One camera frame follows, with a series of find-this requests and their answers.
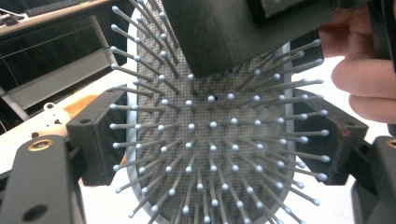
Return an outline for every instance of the brush bristle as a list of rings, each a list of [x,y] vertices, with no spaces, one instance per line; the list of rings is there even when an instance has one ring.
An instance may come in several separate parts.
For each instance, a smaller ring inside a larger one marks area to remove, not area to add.
[[[290,62],[304,52],[279,49],[222,74],[196,79],[161,1],[131,2],[143,14],[139,24],[131,22],[139,26],[139,37],[112,27],[137,44],[139,55],[112,50],[134,59],[137,71],[116,64],[112,68],[136,77],[129,88],[117,88],[136,94],[137,101],[136,105],[111,108],[136,113],[137,121],[110,126],[137,132],[135,141],[114,144],[115,148],[128,147],[133,155],[114,170],[129,167],[130,175],[137,176],[116,192],[134,186],[145,195],[130,217],[149,204],[149,223],[158,216],[170,223],[252,223],[259,218],[283,223],[274,212],[280,207],[301,223],[283,204],[287,193],[296,193],[314,205],[319,202],[298,190],[304,184],[294,180],[293,174],[312,175],[320,181],[327,176],[302,170],[305,165],[296,156],[330,161],[326,156],[295,152],[293,147],[295,142],[307,143],[309,136],[329,135],[326,130],[294,133],[292,129],[295,119],[327,115],[325,111],[292,114],[293,103],[318,97],[293,97],[290,90],[322,82],[290,81],[294,71]],[[119,9],[115,12],[122,16]],[[307,48],[317,45],[315,41]]]

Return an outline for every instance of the hand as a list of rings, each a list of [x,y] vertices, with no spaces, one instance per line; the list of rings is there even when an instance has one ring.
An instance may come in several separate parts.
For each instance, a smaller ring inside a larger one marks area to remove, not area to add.
[[[345,56],[332,71],[334,85],[350,93],[351,108],[363,118],[396,123],[396,75],[391,61],[375,59],[368,7],[333,15],[319,34],[325,57]]]

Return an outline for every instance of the paddle brush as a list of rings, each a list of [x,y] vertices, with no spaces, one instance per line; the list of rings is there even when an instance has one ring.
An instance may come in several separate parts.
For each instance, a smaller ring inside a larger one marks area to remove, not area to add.
[[[304,51],[319,40],[290,50],[288,44],[208,78],[191,73],[182,48],[166,18],[161,1],[148,4],[131,1],[131,19],[117,7],[113,11],[137,30],[113,31],[136,43],[137,52],[111,50],[135,61],[137,69],[112,64],[135,77],[127,86],[127,123],[113,123],[116,132],[127,129],[127,141],[113,147],[127,148],[128,161],[114,171],[128,169],[131,182],[117,193],[133,188],[139,205],[130,218],[144,209],[153,223],[283,223],[276,216],[281,208],[298,223],[304,223],[284,204],[289,192],[319,205],[302,193],[304,184],[294,173],[318,181],[327,176],[305,169],[296,159],[329,162],[326,155],[295,151],[311,136],[326,138],[327,130],[295,132],[295,120],[327,116],[326,110],[293,114],[293,104],[320,100],[320,95],[293,96],[294,88],[322,80],[291,81],[290,74],[322,63],[321,59],[292,66]]]

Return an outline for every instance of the hairbrush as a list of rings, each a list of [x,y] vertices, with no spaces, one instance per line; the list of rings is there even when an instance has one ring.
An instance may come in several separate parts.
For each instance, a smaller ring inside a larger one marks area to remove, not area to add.
[[[321,84],[322,80],[291,81],[291,73],[322,63],[321,59],[292,66],[319,40],[290,50],[290,46],[262,55],[208,78],[196,78],[166,18],[161,1],[131,1],[136,19],[117,7],[113,11],[136,28],[133,32],[112,25],[113,31],[135,42],[137,52],[112,47],[113,53],[133,60],[137,69],[112,64],[135,77],[127,86],[127,123],[112,123],[115,132],[126,129],[127,141],[113,147],[127,148],[126,168],[131,182],[117,193],[133,188],[151,216],[149,223],[283,223],[281,208],[304,223],[284,200],[288,193],[319,205],[302,193],[304,183],[295,173],[326,181],[323,173],[305,169],[296,157],[330,162],[326,155],[298,152],[295,144],[311,137],[326,138],[328,130],[295,132],[295,120],[327,116],[326,110],[294,114],[293,104],[320,100],[320,95],[293,96],[294,88]]]

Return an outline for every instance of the brass insert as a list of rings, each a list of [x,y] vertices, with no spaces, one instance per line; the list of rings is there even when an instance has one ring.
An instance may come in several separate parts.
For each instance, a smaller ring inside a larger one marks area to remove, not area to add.
[[[29,149],[29,151],[41,151],[49,148],[50,146],[52,146],[52,144],[53,144],[52,140],[42,139],[33,142],[27,149]]]
[[[396,148],[396,139],[389,139],[387,141],[388,146]]]

